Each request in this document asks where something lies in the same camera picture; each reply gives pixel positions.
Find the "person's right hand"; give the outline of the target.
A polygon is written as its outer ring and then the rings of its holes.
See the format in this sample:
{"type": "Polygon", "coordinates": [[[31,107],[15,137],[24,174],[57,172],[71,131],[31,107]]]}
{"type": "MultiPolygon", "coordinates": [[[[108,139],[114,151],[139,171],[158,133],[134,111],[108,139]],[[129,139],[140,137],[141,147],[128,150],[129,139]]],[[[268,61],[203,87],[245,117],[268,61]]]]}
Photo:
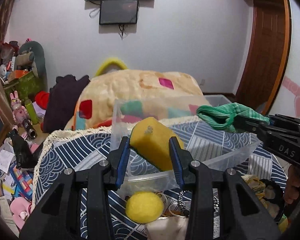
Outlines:
{"type": "Polygon", "coordinates": [[[288,169],[288,179],[286,181],[286,189],[284,199],[287,204],[292,204],[299,197],[300,187],[300,170],[294,165],[290,165],[288,169]]]}

